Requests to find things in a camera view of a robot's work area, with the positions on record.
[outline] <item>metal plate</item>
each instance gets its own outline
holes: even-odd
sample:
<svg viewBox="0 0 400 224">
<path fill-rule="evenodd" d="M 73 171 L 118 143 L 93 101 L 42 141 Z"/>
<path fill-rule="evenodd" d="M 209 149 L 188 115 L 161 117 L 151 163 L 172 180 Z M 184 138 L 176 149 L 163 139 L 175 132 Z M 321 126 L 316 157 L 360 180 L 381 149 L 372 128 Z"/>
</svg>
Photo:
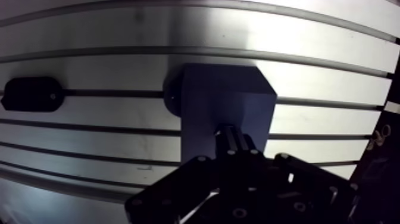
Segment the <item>metal plate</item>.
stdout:
<svg viewBox="0 0 400 224">
<path fill-rule="evenodd" d="M 180 138 L 0 124 L 0 142 L 61 152 L 180 161 Z"/>
<path fill-rule="evenodd" d="M 359 160 L 368 140 L 268 140 L 266 157 L 287 153 L 308 163 Z"/>
<path fill-rule="evenodd" d="M 0 179 L 0 192 L 0 216 L 7 223 L 128 224 L 122 204 L 73 197 L 5 179 Z"/>
<path fill-rule="evenodd" d="M 85 160 L 0 147 L 0 161 L 23 164 L 40 170 L 119 183 L 151 185 L 169 174 L 174 167 L 148 166 Z"/>
<path fill-rule="evenodd" d="M 276 105 L 270 133 L 369 135 L 379 111 Z M 69 97 L 56 112 L 27 113 L 0 109 L 0 119 L 80 125 L 179 130 L 180 120 L 161 99 Z"/>
<path fill-rule="evenodd" d="M 52 76 L 67 89 L 160 91 L 183 63 L 257 66 L 280 98 L 383 105 L 391 80 L 294 63 L 193 55 L 105 55 L 0 64 L 0 89 L 13 77 Z"/>
<path fill-rule="evenodd" d="M 4 179 L 8 179 L 7 176 L 4 176 L 4 173 L 2 173 L 2 171 L 4 171 L 4 170 L 6 172 L 15 172 L 15 173 L 23 174 L 25 176 L 34 176 L 36 178 L 41 178 L 44 180 L 57 181 L 58 183 L 60 183 L 60 185 L 65 183 L 65 184 L 76 185 L 76 186 L 88 186 L 88 187 L 91 187 L 94 189 L 104 189 L 104 190 L 108 190 L 108 191 L 112 191 L 112 192 L 120 192 L 120 193 L 127 194 L 127 195 L 135 195 L 135 194 L 143 191 L 143 189 L 144 189 L 144 188 L 132 188 L 132 187 L 128 187 L 128 186 L 116 186 L 116 185 L 103 184 L 103 183 L 93 183 L 93 182 L 89 182 L 89 181 L 80 181 L 80 180 L 70 179 L 70 178 L 62 178 L 62 177 L 58 177 L 58 176 L 47 175 L 47 174 L 43 174 L 43 173 L 33 172 L 33 171 L 29 171 L 29 170 L 19 169 L 16 167 L 11 167 L 11 166 L 7 166 L 4 164 L 0 164 L 0 177 L 4 178 Z M 55 192 L 69 191 L 72 196 L 74 196 L 75 194 L 73 194 L 73 193 L 76 192 L 76 188 L 67 189 L 67 190 L 62 188 L 57 191 L 57 189 L 54 189 L 54 188 L 49 189 L 49 186 L 42 185 L 43 184 L 42 182 L 28 183 L 28 182 L 25 182 L 24 179 L 20 179 L 19 181 L 21 184 L 27 184 L 27 185 L 35 186 L 38 188 L 55 191 Z"/>
<path fill-rule="evenodd" d="M 371 30 L 379 30 L 383 33 L 388 33 L 393 36 L 400 37 L 400 30 L 397 26 L 397 21 L 400 19 L 400 10 L 396 5 L 389 3 L 388 1 L 373 0 L 368 1 L 366 4 L 363 0 L 353 0 L 351 2 L 346 0 L 340 1 L 319 1 L 319 0 L 307 0 L 307 1 L 293 1 L 293 0 L 250 0 L 251 2 L 261 2 L 262 5 L 252 5 L 248 2 L 240 1 L 218 1 L 218 0 L 200 0 L 195 1 L 198 4 L 209 7 L 230 7 L 230 8 L 258 8 L 259 10 L 266 10 L 269 12 L 277 14 L 290 14 L 292 16 L 297 16 L 300 18 L 313 18 L 326 23 L 333 23 L 337 26 L 356 28 L 360 25 L 360 30 L 362 27 L 370 27 Z M 87 7 L 85 3 L 93 2 L 96 3 L 107 3 L 108 8 L 113 7 L 129 7 L 138 4 L 135 2 L 118 2 L 118 1 L 102 1 L 102 0 L 34 0 L 29 2 L 20 1 L 0 1 L 0 8 L 2 9 L 0 13 L 0 19 L 16 17 L 19 15 L 28 14 L 25 19 L 34 19 L 29 17 L 30 13 L 38 13 L 39 18 L 43 16 L 52 16 L 54 14 L 49 13 L 49 11 L 56 11 L 57 7 L 73 6 L 74 10 L 59 10 L 58 13 L 71 13 L 79 12 L 84 10 L 94 10 L 95 7 Z M 187 2 L 174 2 L 170 1 L 169 4 L 192 4 L 194 1 Z M 160 2 L 159 4 L 168 4 L 168 1 Z"/>
<path fill-rule="evenodd" d="M 349 165 L 349 166 L 329 166 L 329 167 L 322 167 L 322 169 L 336 174 L 342 178 L 350 179 L 351 175 L 355 170 L 356 165 Z"/>
<path fill-rule="evenodd" d="M 394 72 L 400 50 L 394 43 L 314 21 L 202 7 L 88 11 L 0 29 L 0 56 L 108 46 L 246 49 L 319 58 L 388 72 Z"/>
</svg>

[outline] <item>screw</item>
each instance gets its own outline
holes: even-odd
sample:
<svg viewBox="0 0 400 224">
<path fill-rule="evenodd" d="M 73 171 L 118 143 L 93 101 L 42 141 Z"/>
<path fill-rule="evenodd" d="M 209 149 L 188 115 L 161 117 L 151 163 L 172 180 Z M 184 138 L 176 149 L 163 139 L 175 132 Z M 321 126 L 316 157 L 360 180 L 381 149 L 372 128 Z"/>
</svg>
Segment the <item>screw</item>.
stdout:
<svg viewBox="0 0 400 224">
<path fill-rule="evenodd" d="M 289 183 L 292 183 L 294 178 L 295 178 L 295 175 L 293 173 L 289 173 L 289 176 L 287 176 L 287 181 Z"/>
<path fill-rule="evenodd" d="M 356 183 L 351 183 L 350 187 L 353 188 L 354 190 L 358 190 L 358 185 Z"/>
<path fill-rule="evenodd" d="M 247 211 L 245 209 L 237 208 L 232 211 L 232 215 L 237 219 L 243 219 L 247 216 Z"/>
<path fill-rule="evenodd" d="M 141 204 L 142 204 L 142 200 L 139 200 L 139 199 L 132 200 L 132 205 L 133 206 L 139 206 Z"/>
<path fill-rule="evenodd" d="M 305 212 L 305 204 L 304 203 L 296 202 L 293 206 L 297 211 Z"/>
<path fill-rule="evenodd" d="M 206 158 L 204 156 L 199 156 L 197 157 L 197 160 L 199 160 L 200 162 L 204 162 Z"/>
<path fill-rule="evenodd" d="M 281 156 L 282 158 L 285 158 L 285 159 L 286 159 L 286 158 L 289 158 L 289 155 L 287 155 L 286 153 L 281 153 L 280 156 Z"/>
<path fill-rule="evenodd" d="M 335 202 L 336 196 L 338 196 L 338 188 L 335 186 L 330 186 L 329 190 L 333 193 L 330 200 L 330 204 L 333 204 L 333 202 Z"/>
</svg>

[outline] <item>hole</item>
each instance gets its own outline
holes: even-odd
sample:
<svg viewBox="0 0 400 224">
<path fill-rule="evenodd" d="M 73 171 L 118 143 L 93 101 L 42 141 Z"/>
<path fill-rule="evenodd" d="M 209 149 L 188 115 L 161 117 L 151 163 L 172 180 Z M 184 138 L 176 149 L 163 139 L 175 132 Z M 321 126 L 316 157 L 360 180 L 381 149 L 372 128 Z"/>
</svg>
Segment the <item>hole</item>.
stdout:
<svg viewBox="0 0 400 224">
<path fill-rule="evenodd" d="M 247 211 L 245 209 L 237 208 L 232 211 L 233 217 L 237 219 L 243 219 L 247 216 Z"/>
<path fill-rule="evenodd" d="M 289 174 L 289 177 L 287 178 L 287 181 L 288 181 L 289 183 L 292 183 L 294 177 L 295 177 L 295 175 L 294 175 L 293 173 L 290 173 L 290 174 Z"/>
<path fill-rule="evenodd" d="M 389 125 L 385 125 L 385 126 L 382 128 L 382 135 L 383 135 L 383 136 L 388 137 L 388 136 L 390 136 L 391 133 L 392 133 L 392 128 L 390 128 Z"/>
<path fill-rule="evenodd" d="M 297 211 L 300 211 L 300 212 L 305 212 L 305 204 L 304 203 L 301 203 L 301 202 L 296 202 L 294 205 L 294 208 L 297 210 Z"/>
</svg>

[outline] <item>rectangular block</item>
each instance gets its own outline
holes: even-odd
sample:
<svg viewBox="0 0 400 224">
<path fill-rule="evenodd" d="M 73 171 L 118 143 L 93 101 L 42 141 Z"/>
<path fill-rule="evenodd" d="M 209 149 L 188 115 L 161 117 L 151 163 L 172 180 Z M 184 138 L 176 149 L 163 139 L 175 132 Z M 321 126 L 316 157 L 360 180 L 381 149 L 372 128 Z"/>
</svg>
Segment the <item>rectangular block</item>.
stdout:
<svg viewBox="0 0 400 224">
<path fill-rule="evenodd" d="M 218 125 L 241 128 L 265 148 L 276 93 L 256 67 L 190 64 L 182 84 L 182 161 L 215 157 Z"/>
</svg>

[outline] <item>robotic hand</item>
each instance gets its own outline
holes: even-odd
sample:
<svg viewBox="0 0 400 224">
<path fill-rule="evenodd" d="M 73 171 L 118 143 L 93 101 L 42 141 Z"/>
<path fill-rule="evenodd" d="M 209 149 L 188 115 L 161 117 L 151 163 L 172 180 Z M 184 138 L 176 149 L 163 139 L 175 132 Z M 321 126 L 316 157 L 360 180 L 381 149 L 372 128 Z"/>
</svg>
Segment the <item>robotic hand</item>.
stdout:
<svg viewBox="0 0 400 224">
<path fill-rule="evenodd" d="M 248 135 L 221 126 L 216 159 L 199 156 L 128 199 L 132 224 L 348 223 L 358 186 L 287 154 L 265 158 Z"/>
</svg>

